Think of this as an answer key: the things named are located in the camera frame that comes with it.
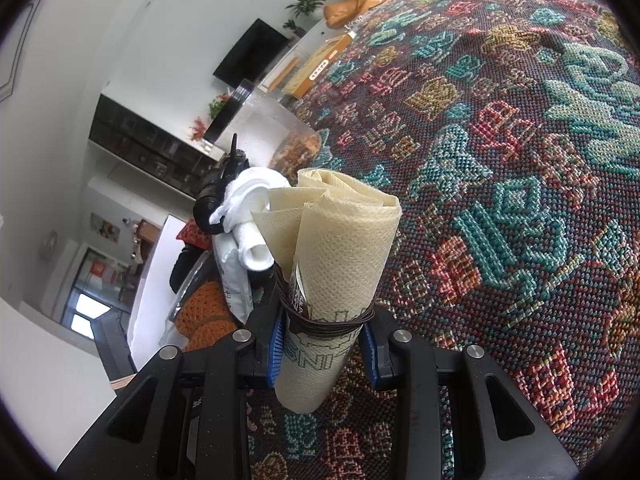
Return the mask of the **colourful woven table cloth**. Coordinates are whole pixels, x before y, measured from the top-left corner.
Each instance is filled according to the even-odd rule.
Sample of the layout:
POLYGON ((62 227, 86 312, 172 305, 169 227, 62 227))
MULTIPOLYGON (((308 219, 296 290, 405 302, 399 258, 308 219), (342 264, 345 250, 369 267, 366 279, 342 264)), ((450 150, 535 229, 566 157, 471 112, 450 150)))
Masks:
POLYGON ((478 344, 580 469, 639 400, 639 60, 605 0, 387 0, 295 113, 400 200, 376 302, 478 344))

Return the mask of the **white cardboard storage box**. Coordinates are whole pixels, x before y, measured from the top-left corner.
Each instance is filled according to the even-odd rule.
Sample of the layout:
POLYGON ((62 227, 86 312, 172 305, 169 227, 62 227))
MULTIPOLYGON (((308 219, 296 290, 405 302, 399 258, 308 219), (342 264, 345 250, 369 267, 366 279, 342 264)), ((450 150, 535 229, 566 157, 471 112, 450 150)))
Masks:
POLYGON ((127 344, 135 370, 141 370, 160 350, 168 316, 176 300, 169 279, 184 247, 177 235, 185 225, 186 222, 170 214, 144 265, 127 328, 127 344))

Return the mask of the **clear jar black lid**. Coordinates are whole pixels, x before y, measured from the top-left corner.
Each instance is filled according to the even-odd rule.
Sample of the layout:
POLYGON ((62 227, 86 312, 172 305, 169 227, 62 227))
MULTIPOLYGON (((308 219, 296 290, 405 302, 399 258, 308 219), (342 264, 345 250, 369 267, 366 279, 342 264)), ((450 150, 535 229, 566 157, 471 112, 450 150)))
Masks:
POLYGON ((268 167, 290 182, 320 151, 320 136, 269 94, 243 79, 204 134, 226 154, 243 151, 250 166, 268 167))

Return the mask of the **clear zip plastic bag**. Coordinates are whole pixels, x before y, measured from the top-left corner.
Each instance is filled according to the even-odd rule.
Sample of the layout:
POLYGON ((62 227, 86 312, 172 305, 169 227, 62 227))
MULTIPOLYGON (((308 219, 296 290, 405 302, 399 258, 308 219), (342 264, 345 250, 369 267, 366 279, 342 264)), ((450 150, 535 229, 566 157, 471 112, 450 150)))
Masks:
POLYGON ((177 292, 174 306, 169 311, 168 320, 174 322, 181 308, 186 303, 186 300, 202 285, 211 281, 217 281, 218 278, 219 275, 214 253, 211 250, 209 252, 203 252, 200 258, 198 258, 198 261, 194 263, 190 272, 186 274, 186 279, 177 292))

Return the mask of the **red flower arrangement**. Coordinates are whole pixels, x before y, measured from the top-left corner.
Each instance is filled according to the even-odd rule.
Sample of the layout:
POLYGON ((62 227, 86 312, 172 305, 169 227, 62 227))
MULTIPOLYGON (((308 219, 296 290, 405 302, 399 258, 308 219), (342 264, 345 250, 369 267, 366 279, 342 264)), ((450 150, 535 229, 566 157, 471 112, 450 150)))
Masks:
POLYGON ((208 129, 209 123, 206 122, 203 118, 198 116, 194 119, 193 124, 190 127, 191 131, 191 139, 193 141, 198 141, 204 138, 206 135, 206 131, 208 129))

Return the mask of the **red patterned pouch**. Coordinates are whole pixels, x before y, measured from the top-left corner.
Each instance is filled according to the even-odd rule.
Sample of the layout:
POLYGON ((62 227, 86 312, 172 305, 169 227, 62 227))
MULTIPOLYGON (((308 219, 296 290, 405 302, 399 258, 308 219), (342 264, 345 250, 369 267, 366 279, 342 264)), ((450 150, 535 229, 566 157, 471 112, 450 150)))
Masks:
POLYGON ((176 239, 201 250, 211 250, 213 246, 212 237, 203 232, 193 218, 186 222, 186 225, 177 234, 176 239))

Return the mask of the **white soft cloth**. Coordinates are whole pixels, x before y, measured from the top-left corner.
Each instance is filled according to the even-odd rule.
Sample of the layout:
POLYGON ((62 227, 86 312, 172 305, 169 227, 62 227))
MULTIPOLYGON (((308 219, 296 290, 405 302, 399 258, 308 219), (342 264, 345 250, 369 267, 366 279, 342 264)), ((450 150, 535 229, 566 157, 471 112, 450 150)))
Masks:
POLYGON ((211 214, 211 226, 220 223, 238 246, 239 260, 246 270, 262 272, 274 260, 253 218, 254 212, 268 212, 269 191, 288 188, 290 184, 280 172, 266 167, 250 167, 227 185, 224 199, 211 214))

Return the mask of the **black flat television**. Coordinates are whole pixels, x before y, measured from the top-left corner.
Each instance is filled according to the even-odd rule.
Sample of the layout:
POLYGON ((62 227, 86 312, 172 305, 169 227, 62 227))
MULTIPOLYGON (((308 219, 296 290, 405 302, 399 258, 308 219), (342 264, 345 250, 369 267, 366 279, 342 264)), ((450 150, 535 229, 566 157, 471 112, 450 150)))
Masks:
POLYGON ((213 76, 233 88, 243 80, 256 82, 287 45, 288 38, 258 18, 216 67, 213 76))

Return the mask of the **orange knitted cloth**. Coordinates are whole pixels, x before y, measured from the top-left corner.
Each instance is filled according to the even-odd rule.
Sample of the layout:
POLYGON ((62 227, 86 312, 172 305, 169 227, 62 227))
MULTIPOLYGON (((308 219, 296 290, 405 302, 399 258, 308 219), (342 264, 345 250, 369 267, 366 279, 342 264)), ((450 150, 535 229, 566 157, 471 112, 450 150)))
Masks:
POLYGON ((236 330, 224 292, 214 281, 201 285, 186 300, 174 324, 178 333, 188 340, 184 352, 210 347, 236 330))

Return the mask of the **black fuzzy cloth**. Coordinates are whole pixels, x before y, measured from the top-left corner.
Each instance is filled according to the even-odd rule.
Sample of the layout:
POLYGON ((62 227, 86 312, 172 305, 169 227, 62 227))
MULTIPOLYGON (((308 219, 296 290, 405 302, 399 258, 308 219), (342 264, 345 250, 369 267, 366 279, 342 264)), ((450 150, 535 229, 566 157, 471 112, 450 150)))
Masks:
POLYGON ((186 244, 186 246, 182 248, 169 277, 169 286, 175 294, 182 286, 202 253, 201 248, 190 244, 186 244))

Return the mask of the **green potted plant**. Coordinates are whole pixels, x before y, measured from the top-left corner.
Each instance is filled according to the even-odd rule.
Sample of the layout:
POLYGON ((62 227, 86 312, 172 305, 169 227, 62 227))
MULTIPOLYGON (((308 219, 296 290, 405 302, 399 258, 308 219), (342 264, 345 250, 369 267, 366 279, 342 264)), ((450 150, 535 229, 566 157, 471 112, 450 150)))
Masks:
POLYGON ((311 16, 317 10, 321 9, 326 3, 326 0, 294 0, 293 3, 288 4, 285 10, 289 10, 293 13, 294 18, 300 16, 311 16))

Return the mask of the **yellow flat box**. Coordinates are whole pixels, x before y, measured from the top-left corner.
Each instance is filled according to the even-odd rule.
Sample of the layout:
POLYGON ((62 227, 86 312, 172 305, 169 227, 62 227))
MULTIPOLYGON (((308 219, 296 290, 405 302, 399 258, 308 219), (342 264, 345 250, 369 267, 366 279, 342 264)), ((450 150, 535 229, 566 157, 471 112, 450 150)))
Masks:
POLYGON ((346 34, 326 40, 284 86, 282 94, 292 96, 294 99, 302 98, 326 69, 352 43, 354 38, 353 32, 346 32, 346 34))

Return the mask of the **small potted plant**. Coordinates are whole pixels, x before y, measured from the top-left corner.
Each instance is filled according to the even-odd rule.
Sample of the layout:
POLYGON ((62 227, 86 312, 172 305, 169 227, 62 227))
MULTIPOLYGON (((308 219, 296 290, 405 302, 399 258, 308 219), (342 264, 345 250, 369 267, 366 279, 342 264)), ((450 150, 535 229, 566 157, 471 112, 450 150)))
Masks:
POLYGON ((303 38, 306 35, 306 30, 301 28, 299 24, 296 23, 292 18, 289 18, 282 25, 282 28, 292 32, 292 34, 297 38, 303 38))

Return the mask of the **white wipes package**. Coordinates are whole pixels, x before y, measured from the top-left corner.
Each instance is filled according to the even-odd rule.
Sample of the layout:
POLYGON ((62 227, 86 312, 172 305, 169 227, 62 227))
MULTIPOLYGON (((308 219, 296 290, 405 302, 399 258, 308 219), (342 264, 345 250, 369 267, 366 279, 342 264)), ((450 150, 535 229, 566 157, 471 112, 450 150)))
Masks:
POLYGON ((240 263, 239 247, 228 233, 215 235, 213 246, 224 298, 231 314, 245 325, 254 310, 254 302, 247 270, 240 263))

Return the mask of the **beige fabric bag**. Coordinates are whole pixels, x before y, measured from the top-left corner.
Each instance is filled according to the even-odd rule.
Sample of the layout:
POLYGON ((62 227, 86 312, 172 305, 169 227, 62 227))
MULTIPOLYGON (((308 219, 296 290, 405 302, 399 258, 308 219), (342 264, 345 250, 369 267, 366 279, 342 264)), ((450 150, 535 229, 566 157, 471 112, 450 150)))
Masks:
POLYGON ((326 169, 274 188, 254 220, 284 281, 288 313, 274 390, 297 414, 329 395, 370 314, 401 217, 396 196, 326 169))

